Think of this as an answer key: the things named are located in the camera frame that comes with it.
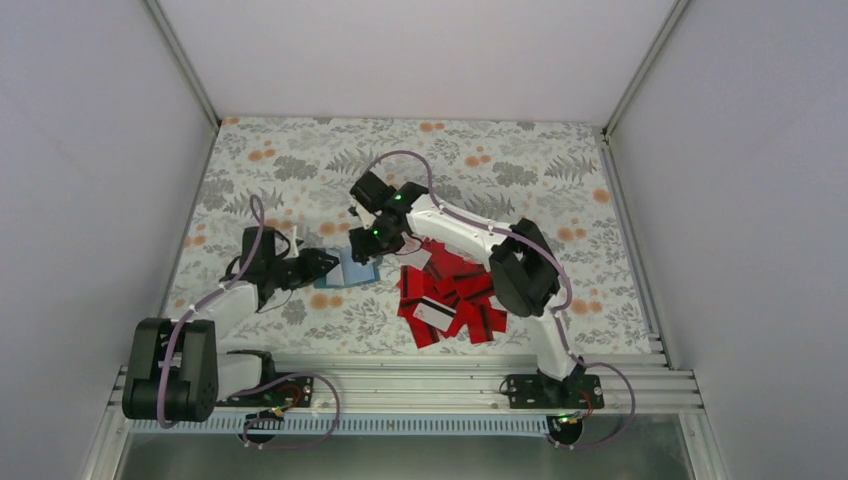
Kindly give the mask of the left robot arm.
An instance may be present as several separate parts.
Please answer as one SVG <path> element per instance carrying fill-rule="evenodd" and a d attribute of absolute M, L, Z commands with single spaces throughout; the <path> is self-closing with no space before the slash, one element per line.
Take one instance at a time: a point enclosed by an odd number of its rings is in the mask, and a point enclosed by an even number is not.
<path fill-rule="evenodd" d="M 273 227 L 249 227 L 218 286 L 182 317 L 147 318 L 135 329 L 121 407 L 136 420 L 202 422 L 218 406 L 258 406 L 268 416 L 311 404 L 315 380 L 277 371 L 257 347 L 227 350 L 218 328 L 257 314 L 279 291 L 325 277 L 340 260 L 304 248 Z"/>

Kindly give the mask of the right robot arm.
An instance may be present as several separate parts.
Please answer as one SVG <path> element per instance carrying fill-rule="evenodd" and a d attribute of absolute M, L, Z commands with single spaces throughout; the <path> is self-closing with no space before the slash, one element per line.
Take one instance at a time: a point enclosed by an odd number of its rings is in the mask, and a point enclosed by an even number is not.
<path fill-rule="evenodd" d="M 349 232 L 355 261 L 366 264 L 399 251 L 406 235 L 427 237 L 470 255 L 491 274 L 500 304 L 526 320 L 544 399 L 565 407 L 578 397 L 586 368 L 555 316 L 551 303 L 562 290 L 560 273 L 534 222 L 483 218 L 443 201 L 425 186 L 408 182 L 394 188 L 372 172 L 353 184 L 350 195 L 351 211 L 362 222 Z"/>

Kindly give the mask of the teal card holder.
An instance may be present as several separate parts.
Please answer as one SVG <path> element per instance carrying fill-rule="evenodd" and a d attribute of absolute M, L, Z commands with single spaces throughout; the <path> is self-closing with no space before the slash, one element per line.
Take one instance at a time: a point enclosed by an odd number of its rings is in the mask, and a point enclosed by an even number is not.
<path fill-rule="evenodd" d="M 325 253 L 336 257 L 339 264 L 326 276 L 317 279 L 314 286 L 318 289 L 341 289 L 375 283 L 380 280 L 379 260 L 367 264 L 356 262 L 352 256 L 352 247 L 325 249 Z"/>

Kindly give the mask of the white card with black stripe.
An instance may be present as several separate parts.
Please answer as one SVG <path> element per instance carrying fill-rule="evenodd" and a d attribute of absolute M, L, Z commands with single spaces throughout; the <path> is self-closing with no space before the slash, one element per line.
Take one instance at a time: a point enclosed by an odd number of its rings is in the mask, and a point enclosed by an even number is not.
<path fill-rule="evenodd" d="M 425 324 L 447 333 L 453 324 L 456 310 L 429 297 L 422 297 L 413 315 Z"/>

